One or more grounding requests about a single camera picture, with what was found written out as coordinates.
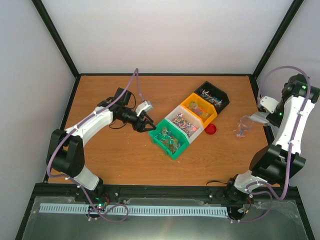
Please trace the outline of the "metal scoop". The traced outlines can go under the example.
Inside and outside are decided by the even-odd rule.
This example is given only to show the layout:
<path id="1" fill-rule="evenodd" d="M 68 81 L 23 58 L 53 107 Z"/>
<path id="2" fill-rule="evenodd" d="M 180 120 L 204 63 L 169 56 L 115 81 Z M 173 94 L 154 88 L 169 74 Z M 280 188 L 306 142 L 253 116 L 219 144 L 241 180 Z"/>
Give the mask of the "metal scoop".
<path id="1" fill-rule="evenodd" d="M 269 120 L 267 120 L 267 116 L 267 112 L 258 111 L 253 113 L 249 118 L 255 123 L 261 124 L 263 126 L 269 126 L 270 122 Z"/>

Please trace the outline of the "green candy bin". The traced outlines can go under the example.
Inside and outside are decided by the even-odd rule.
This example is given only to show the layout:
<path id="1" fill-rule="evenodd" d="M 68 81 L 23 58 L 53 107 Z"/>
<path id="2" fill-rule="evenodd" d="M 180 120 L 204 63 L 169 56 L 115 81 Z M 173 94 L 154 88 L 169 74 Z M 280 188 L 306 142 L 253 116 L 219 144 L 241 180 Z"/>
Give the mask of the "green candy bin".
<path id="1" fill-rule="evenodd" d="M 172 160 L 176 160 L 190 145 L 183 132 L 166 119 L 160 121 L 156 125 L 156 129 L 150 131 L 148 135 L 152 143 Z"/>

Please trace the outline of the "white candy bin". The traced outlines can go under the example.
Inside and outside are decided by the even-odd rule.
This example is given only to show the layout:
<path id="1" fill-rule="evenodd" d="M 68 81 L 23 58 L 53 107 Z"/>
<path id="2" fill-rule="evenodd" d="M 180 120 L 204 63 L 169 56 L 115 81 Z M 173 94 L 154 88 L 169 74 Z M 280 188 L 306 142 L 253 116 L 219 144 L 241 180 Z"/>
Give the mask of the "white candy bin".
<path id="1" fill-rule="evenodd" d="M 180 131 L 191 144 L 204 130 L 202 122 L 185 107 L 178 105 L 165 118 Z"/>

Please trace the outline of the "orange candy bin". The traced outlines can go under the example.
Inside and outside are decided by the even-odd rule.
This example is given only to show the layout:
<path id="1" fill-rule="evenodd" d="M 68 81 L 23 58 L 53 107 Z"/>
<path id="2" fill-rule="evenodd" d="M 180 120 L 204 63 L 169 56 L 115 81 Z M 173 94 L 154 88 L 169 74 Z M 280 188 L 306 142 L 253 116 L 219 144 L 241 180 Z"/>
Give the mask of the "orange candy bin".
<path id="1" fill-rule="evenodd" d="M 196 93 L 190 94 L 181 104 L 206 128 L 217 116 L 215 107 Z"/>

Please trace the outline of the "black candy bin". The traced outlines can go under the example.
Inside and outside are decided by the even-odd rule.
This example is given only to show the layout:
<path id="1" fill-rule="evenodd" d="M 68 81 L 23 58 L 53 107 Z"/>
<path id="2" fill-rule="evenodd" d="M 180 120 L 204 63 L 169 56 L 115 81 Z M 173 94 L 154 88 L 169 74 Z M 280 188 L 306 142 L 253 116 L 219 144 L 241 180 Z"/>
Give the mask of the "black candy bin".
<path id="1" fill-rule="evenodd" d="M 208 81 L 201 84 L 194 93 L 213 104 L 216 108 L 225 107 L 230 103 L 227 93 Z"/>

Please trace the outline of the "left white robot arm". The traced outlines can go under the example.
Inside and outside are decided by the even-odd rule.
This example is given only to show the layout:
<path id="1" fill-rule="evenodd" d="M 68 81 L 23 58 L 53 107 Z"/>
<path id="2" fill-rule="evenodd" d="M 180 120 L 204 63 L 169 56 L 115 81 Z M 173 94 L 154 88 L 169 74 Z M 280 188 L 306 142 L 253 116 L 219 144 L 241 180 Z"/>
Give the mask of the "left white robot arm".
<path id="1" fill-rule="evenodd" d="M 99 201 L 104 195 L 103 180 L 93 174 L 85 165 L 84 147 L 86 143 L 106 126 L 116 120 L 130 124 L 139 133 L 156 129 L 148 111 L 153 106 L 150 101 L 128 107 L 133 93 L 118 88 L 113 97 L 101 101 L 85 119 L 65 130 L 52 132 L 47 153 L 47 175 L 52 177 L 51 170 L 59 172 L 59 177 L 74 181 L 86 189 L 86 195 L 92 201 Z"/>

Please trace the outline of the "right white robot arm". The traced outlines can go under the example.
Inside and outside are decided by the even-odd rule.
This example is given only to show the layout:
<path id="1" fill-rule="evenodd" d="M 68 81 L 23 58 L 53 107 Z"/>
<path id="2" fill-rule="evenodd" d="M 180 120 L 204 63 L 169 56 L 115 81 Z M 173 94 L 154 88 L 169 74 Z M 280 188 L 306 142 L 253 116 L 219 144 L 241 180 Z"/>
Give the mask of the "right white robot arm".
<path id="1" fill-rule="evenodd" d="M 264 96 L 258 103 L 266 111 L 264 120 L 278 128 L 273 142 L 258 151 L 251 160 L 249 170 L 230 178 L 224 190 L 229 203 L 244 201 L 259 187 L 283 186 L 280 199 L 284 199 L 289 179 L 305 165 L 301 156 L 301 141 L 311 111 L 320 96 L 317 87 L 309 85 L 309 78 L 297 74 L 289 78 L 281 91 L 281 100 Z"/>

